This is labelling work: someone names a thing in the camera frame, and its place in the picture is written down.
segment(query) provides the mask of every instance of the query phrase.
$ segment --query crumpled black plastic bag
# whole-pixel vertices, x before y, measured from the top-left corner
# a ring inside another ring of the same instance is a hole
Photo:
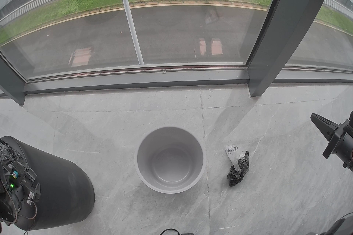
[[[235,184],[241,182],[249,170],[249,152],[245,151],[245,156],[238,160],[238,165],[240,167],[239,171],[236,171],[234,166],[231,166],[231,169],[227,175],[229,179],[229,186],[233,187]]]

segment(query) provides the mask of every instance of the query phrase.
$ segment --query road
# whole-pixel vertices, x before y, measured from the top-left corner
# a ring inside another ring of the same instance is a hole
[[[145,64],[245,63],[265,11],[222,6],[132,9]],[[291,64],[353,66],[353,38],[313,23]],[[2,47],[26,77],[69,70],[138,65],[125,11],[59,23]]]

